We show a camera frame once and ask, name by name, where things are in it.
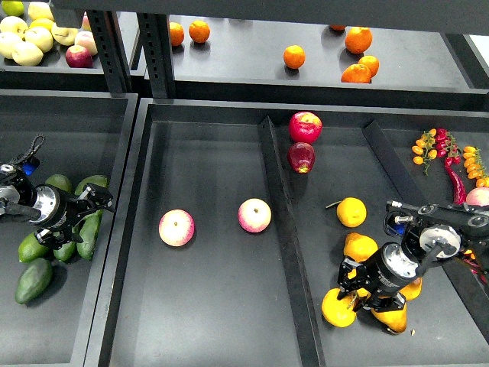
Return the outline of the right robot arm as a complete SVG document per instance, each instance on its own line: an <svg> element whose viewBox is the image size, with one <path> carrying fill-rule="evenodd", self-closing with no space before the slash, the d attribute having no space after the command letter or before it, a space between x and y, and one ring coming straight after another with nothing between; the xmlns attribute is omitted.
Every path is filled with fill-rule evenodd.
<svg viewBox="0 0 489 367"><path fill-rule="evenodd" d="M488 276L488 208L429 204L413 206L388 201L384 231L400 238L387 242L364 261L345 256L339 266L338 300L365 289L367 295L355 301L353 310L377 312L402 310L406 298L401 289L421 278L430 268L470 250L472 268Z"/></svg>

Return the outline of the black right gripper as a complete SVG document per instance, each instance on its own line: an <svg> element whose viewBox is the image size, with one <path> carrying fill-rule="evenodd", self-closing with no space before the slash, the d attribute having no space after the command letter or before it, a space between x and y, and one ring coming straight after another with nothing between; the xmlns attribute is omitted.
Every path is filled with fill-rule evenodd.
<svg viewBox="0 0 489 367"><path fill-rule="evenodd" d="M364 262L343 258L338 270L340 291L337 299L364 291L353 311L376 312L403 310L406 298L400 289L420 278L416 273L420 261L408 254L401 244L384 244Z"/></svg>

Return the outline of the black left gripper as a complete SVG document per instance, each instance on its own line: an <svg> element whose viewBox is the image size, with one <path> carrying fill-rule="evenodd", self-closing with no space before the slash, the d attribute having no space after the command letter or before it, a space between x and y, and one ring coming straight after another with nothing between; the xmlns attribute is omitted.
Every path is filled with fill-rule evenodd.
<svg viewBox="0 0 489 367"><path fill-rule="evenodd" d="M71 242L81 242L77 223L100 210L115 212L113 196L105 187L87 183L78 197L58 190L47 217L47 228L36 226L34 237L40 245L53 250Z"/></svg>

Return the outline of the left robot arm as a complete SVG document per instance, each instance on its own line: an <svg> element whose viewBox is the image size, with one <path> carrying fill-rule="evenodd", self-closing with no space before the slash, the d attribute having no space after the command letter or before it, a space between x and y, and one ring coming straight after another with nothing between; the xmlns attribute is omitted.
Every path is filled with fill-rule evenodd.
<svg viewBox="0 0 489 367"><path fill-rule="evenodd" d="M49 183L34 186L29 177L39 167L35 154L44 141L44 135L36 135L27 152L1 163L1 221L31 223L39 244L58 250L83 241L73 228L88 215L114 212L115 205L108 189L96 183L86 183L79 195Z"/></svg>

